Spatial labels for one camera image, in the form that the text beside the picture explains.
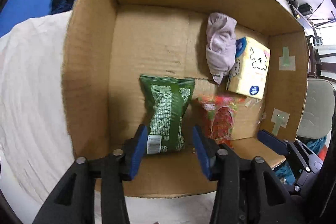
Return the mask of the red snack bag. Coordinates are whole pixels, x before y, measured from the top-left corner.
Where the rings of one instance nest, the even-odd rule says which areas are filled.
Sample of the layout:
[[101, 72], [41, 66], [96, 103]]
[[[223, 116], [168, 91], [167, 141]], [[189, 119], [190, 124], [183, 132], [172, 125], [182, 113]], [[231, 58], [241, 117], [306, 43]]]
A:
[[245, 97], [232, 96], [198, 97], [197, 102], [204, 113], [203, 132], [206, 137], [232, 148], [231, 134], [236, 113], [245, 100]]

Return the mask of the white tablecloth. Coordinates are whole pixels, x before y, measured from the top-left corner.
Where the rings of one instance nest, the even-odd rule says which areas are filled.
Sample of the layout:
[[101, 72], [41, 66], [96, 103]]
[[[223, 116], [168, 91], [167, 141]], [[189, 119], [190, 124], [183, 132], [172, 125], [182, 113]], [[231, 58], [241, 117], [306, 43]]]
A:
[[71, 15], [31, 18], [1, 37], [1, 189], [24, 223], [74, 161], [61, 88]]

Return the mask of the cardboard box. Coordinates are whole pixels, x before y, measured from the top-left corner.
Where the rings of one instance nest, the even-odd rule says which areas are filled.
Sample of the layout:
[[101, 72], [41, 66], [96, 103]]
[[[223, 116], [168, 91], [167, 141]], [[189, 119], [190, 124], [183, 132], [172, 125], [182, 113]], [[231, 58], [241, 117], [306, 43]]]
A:
[[257, 140], [272, 131], [273, 112], [289, 115], [279, 139], [293, 141], [307, 92], [308, 47], [303, 28], [276, 0], [76, 0], [64, 43], [63, 102], [75, 156], [104, 157], [145, 122], [140, 75], [195, 79], [194, 97], [223, 94], [206, 61], [212, 12], [237, 20], [236, 35], [270, 49], [264, 98], [240, 105], [232, 132], [243, 159], [284, 161]]

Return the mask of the lavender cloth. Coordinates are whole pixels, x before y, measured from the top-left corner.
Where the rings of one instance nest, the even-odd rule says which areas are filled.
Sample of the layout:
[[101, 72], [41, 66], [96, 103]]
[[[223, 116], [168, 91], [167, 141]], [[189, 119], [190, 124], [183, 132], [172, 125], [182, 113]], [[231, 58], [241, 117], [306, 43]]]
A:
[[220, 85], [235, 63], [237, 21], [225, 14], [213, 12], [209, 15], [206, 29], [206, 59], [210, 73]]

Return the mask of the blue plastic bag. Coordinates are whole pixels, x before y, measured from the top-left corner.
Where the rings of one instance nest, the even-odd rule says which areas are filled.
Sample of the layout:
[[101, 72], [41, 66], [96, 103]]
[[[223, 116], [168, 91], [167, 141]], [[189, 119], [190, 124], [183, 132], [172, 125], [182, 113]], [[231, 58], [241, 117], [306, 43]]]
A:
[[313, 183], [323, 165], [323, 159], [318, 154], [325, 142], [326, 137], [306, 141], [296, 139], [294, 142], [285, 140], [279, 152], [286, 160], [274, 169], [277, 177], [301, 189]]

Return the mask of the green snack bag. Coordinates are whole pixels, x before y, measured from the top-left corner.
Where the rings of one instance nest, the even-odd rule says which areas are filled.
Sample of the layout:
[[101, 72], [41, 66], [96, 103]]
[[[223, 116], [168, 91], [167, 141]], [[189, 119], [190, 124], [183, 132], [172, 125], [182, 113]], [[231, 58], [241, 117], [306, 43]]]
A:
[[182, 150], [185, 145], [182, 121], [193, 96], [195, 80], [141, 75], [139, 81], [150, 116], [147, 154]]

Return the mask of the blue foam mat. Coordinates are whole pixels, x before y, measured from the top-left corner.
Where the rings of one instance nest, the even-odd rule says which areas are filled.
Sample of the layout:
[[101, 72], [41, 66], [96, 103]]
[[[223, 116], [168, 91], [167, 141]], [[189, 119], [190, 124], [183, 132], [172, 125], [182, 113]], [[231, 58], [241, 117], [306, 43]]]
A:
[[51, 5], [52, 0], [8, 0], [1, 11], [1, 36], [20, 22], [48, 15]]

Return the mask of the yellow tissue pack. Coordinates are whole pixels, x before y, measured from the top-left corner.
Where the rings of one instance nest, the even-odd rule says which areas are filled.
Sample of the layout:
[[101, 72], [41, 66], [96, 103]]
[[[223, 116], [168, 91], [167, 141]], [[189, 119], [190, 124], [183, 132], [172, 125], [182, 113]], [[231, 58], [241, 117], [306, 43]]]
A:
[[264, 96], [270, 49], [251, 37], [236, 41], [235, 63], [226, 90], [261, 100]]

